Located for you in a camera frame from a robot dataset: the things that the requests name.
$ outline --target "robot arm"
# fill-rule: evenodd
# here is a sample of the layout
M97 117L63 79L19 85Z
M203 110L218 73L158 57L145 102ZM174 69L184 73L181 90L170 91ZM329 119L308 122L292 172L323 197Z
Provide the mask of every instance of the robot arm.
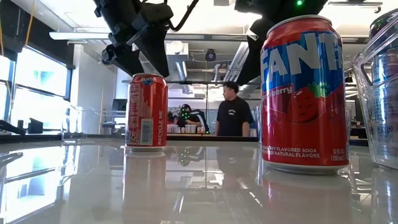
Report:
M167 0L160 4L148 3L147 0L94 0L95 14L97 17L102 16L111 29L109 39L112 44L103 50L103 63L113 64L130 75L141 73L144 71L139 61L141 51L156 70L167 77L169 67L165 54L165 35L168 29L181 29L198 1L192 1L181 22L174 27L170 21L173 12L167 5ZM249 42L250 57L241 72L243 74L239 75L238 83L247 83L260 74L259 51L271 26L290 17L318 14L326 2L327 0L236 0L235 10L263 15L251 27L258 38ZM133 51L132 44L139 50Z

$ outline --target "strawberry graphic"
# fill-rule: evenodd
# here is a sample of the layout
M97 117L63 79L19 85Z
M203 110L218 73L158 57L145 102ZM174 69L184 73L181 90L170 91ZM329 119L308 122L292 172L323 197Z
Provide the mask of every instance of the strawberry graphic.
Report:
M293 123L309 122L325 112L328 85L313 82L296 91L290 99L287 117Z

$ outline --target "clear plastic container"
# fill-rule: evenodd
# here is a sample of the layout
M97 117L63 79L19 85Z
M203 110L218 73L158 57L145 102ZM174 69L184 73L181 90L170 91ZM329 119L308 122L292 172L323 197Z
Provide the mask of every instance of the clear plastic container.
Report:
M124 139L125 111L69 106L62 122L62 139Z
M398 11L376 19L353 60L373 162L398 169Z

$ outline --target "reflective tabletop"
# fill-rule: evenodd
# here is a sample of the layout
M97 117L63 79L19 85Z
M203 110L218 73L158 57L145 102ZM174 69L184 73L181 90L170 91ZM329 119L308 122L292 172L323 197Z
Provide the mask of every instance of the reflective tabletop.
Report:
M255 142L0 144L3 223L398 223L398 170L351 146L334 176L272 170Z

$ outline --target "man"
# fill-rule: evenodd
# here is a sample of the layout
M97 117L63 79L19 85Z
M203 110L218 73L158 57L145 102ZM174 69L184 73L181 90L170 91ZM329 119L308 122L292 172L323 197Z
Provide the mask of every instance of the man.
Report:
M253 122L248 103L236 94L239 86L235 82L224 85L224 99L218 108L216 121L217 136L250 136L250 123Z
M197 116L192 116L192 109L188 104L181 106L180 116L178 117L178 126L185 127L186 124L194 124L197 127L201 127L201 122Z

